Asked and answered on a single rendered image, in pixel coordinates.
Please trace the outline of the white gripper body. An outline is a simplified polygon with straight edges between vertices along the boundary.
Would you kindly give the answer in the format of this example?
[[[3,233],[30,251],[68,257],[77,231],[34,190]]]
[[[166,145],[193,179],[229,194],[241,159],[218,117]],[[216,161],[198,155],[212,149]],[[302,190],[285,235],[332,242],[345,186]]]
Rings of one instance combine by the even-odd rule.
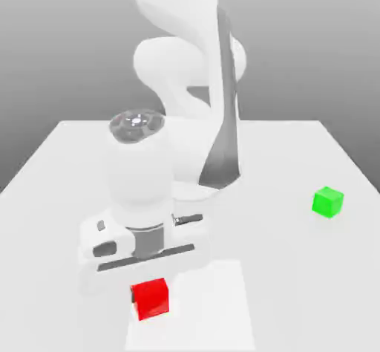
[[[87,252],[79,250],[79,291],[96,295],[120,284],[140,284],[203,267],[209,260],[209,228],[205,224],[171,226],[164,247],[146,257],[122,248],[122,239],[108,240]]]

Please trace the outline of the small red cube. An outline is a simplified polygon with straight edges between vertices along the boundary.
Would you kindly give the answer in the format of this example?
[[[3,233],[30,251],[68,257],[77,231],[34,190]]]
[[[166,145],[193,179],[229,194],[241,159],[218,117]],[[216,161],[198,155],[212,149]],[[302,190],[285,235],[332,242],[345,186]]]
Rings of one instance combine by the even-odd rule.
[[[131,285],[130,290],[139,321],[169,312],[168,285],[164,278]]]

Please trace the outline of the small green cube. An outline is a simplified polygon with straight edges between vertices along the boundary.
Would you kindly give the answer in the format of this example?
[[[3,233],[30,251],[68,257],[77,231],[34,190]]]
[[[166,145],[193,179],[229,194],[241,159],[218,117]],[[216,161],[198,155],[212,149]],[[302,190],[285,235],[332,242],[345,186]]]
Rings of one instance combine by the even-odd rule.
[[[341,211],[343,202],[342,192],[325,186],[314,194],[312,211],[325,218],[333,218]]]

